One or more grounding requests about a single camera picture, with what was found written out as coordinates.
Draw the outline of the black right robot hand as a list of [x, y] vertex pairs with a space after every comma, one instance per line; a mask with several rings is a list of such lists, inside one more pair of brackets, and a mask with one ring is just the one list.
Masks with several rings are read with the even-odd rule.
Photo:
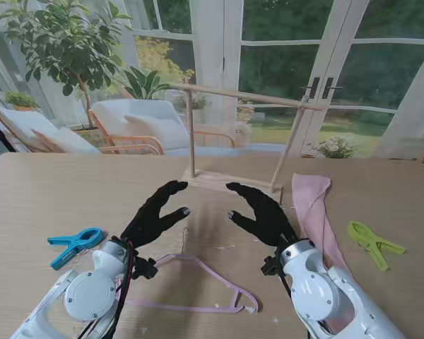
[[237, 182], [227, 183], [226, 187], [243, 197], [254, 211], [254, 220], [235, 210], [230, 211], [229, 218], [237, 226], [268, 246], [281, 244], [290, 246], [299, 241], [282, 208], [270, 196], [254, 187]]

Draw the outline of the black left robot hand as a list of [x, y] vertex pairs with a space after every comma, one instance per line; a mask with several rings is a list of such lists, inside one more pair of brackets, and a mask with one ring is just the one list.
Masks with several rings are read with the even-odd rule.
[[171, 196], [187, 187], [187, 182], [177, 180], [170, 181], [160, 187], [139, 208], [120, 238], [129, 240], [136, 249], [155, 241], [163, 232], [185, 219], [190, 214], [188, 207], [181, 207], [162, 217], [160, 217], [160, 212]]

